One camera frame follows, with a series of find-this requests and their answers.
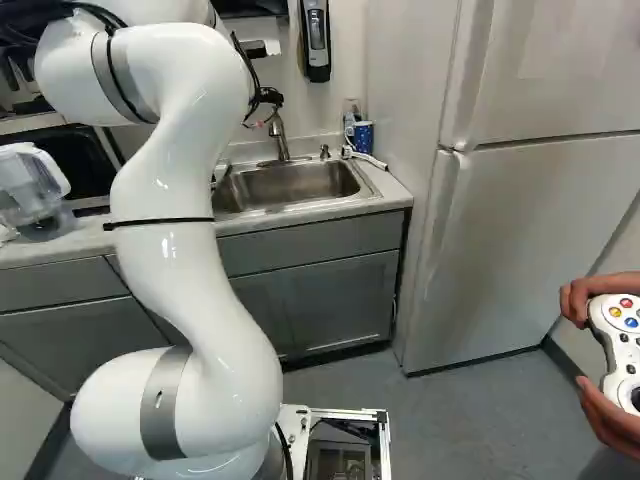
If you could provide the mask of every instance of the blue mug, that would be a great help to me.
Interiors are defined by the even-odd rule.
[[[373,122],[361,120],[353,124],[353,146],[357,152],[373,153]]]

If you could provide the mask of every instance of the joystick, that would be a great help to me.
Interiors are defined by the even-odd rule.
[[[640,416],[640,297],[594,297],[587,321],[607,359],[600,389],[625,412]]]

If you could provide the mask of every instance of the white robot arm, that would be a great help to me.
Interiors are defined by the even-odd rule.
[[[247,70],[206,0],[89,3],[137,26],[110,37],[82,10],[51,23],[36,79],[69,120],[157,122],[113,184],[112,235],[135,296],[192,350],[140,351],[103,365],[78,393],[73,435],[96,463],[125,475],[266,478],[265,457],[280,448],[272,427],[282,372],[231,290],[209,197],[215,163],[247,110]],[[216,29],[166,23],[176,20]]]

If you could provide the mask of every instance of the white refrigerator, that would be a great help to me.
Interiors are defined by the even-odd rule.
[[[640,190],[640,2],[370,0],[367,22],[374,153],[415,196],[404,371],[538,345]]]

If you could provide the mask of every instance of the stainless steel sink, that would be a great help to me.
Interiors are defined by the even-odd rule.
[[[360,169],[342,160],[292,160],[233,165],[212,197],[216,217],[281,212],[310,203],[378,196]]]

